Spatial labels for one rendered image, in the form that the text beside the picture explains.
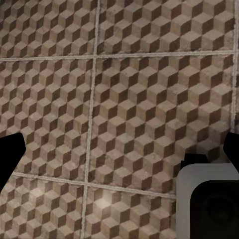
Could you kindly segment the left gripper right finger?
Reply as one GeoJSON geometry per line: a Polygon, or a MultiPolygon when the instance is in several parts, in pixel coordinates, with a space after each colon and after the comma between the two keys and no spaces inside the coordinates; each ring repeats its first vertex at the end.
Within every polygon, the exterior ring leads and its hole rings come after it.
{"type": "Polygon", "coordinates": [[[239,134],[228,132],[223,150],[239,173],[239,134]]]}

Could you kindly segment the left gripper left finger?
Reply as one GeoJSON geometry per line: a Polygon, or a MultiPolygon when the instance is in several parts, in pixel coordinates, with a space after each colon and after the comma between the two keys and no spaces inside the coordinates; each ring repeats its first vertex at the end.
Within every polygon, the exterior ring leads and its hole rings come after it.
{"type": "Polygon", "coordinates": [[[21,132],[0,138],[0,192],[26,152],[21,132]]]}

